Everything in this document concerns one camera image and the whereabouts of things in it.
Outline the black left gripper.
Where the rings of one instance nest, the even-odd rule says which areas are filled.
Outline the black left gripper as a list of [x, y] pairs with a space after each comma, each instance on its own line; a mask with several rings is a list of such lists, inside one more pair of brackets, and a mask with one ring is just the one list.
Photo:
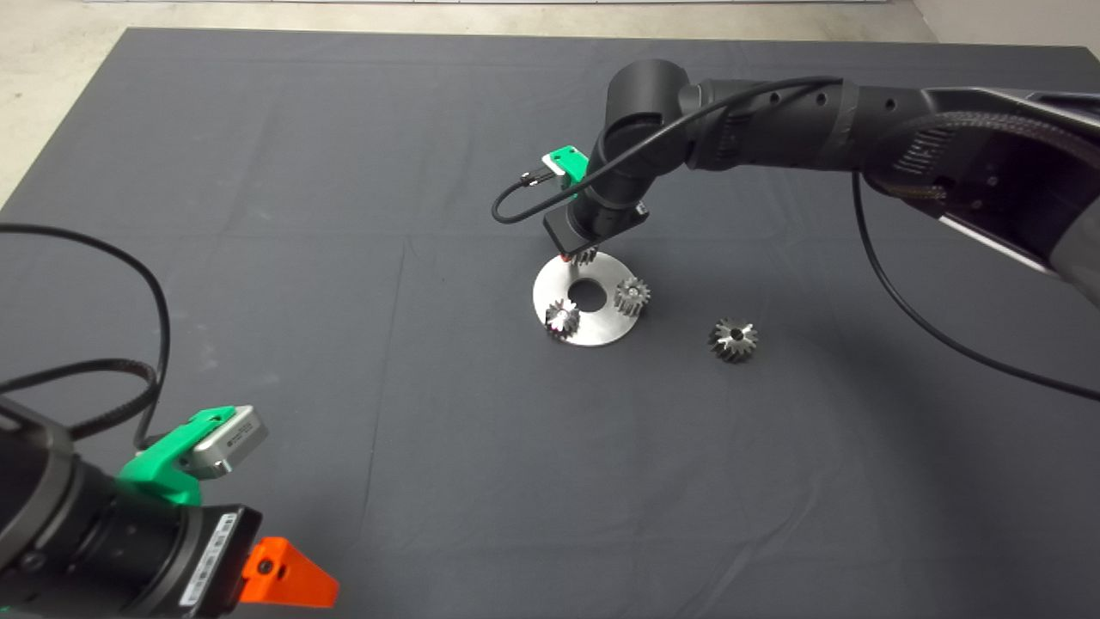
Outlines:
[[263, 537], [245, 505], [186, 506], [182, 542], [166, 573], [162, 614], [220, 618], [240, 604], [332, 608], [340, 584], [285, 537]]

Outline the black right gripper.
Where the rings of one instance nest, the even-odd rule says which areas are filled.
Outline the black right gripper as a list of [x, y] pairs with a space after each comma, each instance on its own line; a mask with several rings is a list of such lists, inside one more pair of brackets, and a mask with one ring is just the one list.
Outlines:
[[551, 208], [543, 215], [543, 228], [560, 259], [570, 262], [571, 257], [640, 226], [649, 215], [640, 201], [630, 208], [613, 208], [593, 199], [574, 199]]

